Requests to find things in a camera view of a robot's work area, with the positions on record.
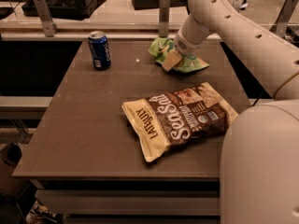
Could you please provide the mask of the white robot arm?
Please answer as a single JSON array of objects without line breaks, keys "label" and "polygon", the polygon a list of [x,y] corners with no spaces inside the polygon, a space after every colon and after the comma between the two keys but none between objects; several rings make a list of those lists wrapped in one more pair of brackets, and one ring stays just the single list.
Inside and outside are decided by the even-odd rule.
[{"label": "white robot arm", "polygon": [[190,55],[217,34],[261,102],[233,122],[221,150],[221,224],[299,224],[299,50],[239,12],[242,0],[188,0],[175,36]]}]

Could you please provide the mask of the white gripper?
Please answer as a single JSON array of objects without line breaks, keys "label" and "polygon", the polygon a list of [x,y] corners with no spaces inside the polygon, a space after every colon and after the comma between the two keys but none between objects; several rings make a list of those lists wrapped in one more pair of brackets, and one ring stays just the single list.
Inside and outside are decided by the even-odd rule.
[{"label": "white gripper", "polygon": [[171,49],[168,52],[163,63],[163,69],[166,72],[169,72],[173,67],[180,63],[182,55],[192,55],[194,51],[199,48],[198,44],[193,44],[184,37],[181,29],[179,29],[175,35],[174,44],[176,48]]}]

